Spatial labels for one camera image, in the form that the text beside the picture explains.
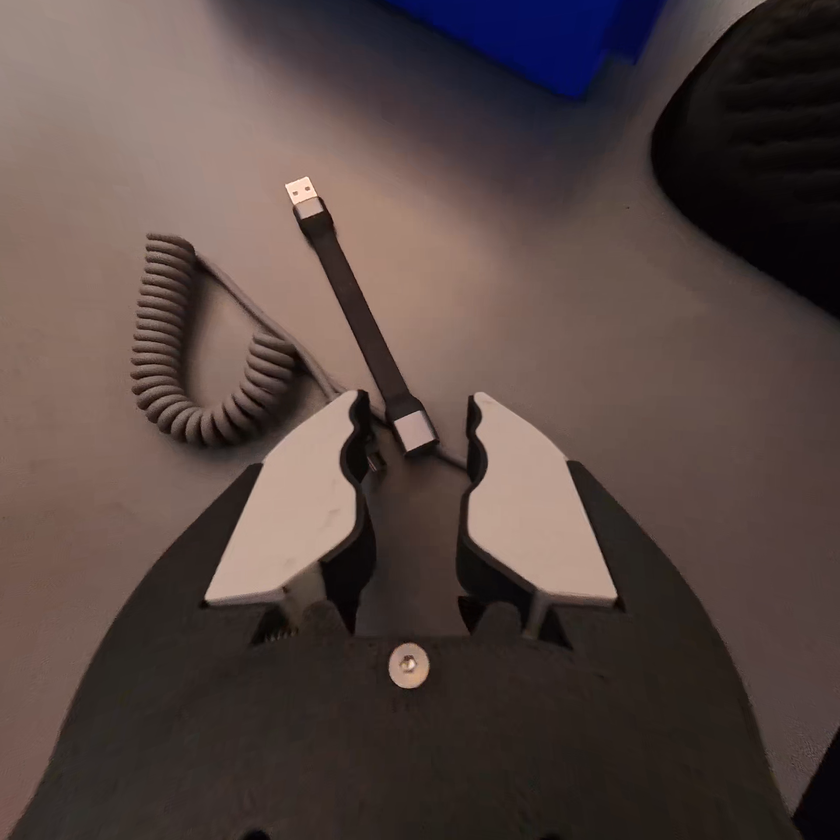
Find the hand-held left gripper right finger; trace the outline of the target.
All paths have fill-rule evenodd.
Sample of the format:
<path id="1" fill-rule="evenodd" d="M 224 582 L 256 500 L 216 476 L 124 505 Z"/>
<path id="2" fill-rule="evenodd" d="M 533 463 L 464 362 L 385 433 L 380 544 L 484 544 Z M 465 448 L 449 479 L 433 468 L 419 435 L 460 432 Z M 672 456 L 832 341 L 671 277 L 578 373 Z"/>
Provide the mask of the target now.
<path id="1" fill-rule="evenodd" d="M 485 392 L 468 400 L 466 434 L 457 577 L 467 627 L 504 603 L 523 636 L 567 637 L 561 607 L 614 608 L 616 585 L 564 452 Z"/>

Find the blue plastic bin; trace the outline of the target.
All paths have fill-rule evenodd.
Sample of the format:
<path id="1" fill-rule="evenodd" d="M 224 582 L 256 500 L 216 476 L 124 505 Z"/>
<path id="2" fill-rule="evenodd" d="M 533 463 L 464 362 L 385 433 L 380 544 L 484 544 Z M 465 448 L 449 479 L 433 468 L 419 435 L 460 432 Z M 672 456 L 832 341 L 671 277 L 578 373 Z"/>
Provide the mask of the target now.
<path id="1" fill-rule="evenodd" d="M 579 99 L 607 60 L 639 60 L 666 1 L 388 4 L 541 88 Z"/>

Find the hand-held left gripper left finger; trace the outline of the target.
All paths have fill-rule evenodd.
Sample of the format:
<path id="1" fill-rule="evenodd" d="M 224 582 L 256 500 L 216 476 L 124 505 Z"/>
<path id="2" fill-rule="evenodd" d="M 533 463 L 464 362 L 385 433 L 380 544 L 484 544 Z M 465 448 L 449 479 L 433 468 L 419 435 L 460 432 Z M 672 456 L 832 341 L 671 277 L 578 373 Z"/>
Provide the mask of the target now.
<path id="1" fill-rule="evenodd" d="M 375 567 L 362 481 L 370 399 L 348 391 L 264 457 L 206 589 L 208 606 L 357 604 Z"/>

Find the black mesh office chair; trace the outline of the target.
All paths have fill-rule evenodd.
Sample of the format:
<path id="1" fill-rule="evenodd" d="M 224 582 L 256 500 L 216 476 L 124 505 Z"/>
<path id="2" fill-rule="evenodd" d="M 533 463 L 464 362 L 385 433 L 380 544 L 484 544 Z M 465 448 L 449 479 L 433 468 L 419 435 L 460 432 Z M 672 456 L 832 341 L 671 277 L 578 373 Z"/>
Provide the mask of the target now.
<path id="1" fill-rule="evenodd" d="M 764 2 L 656 122 L 654 177 L 701 232 L 839 313 L 839 2 Z"/>

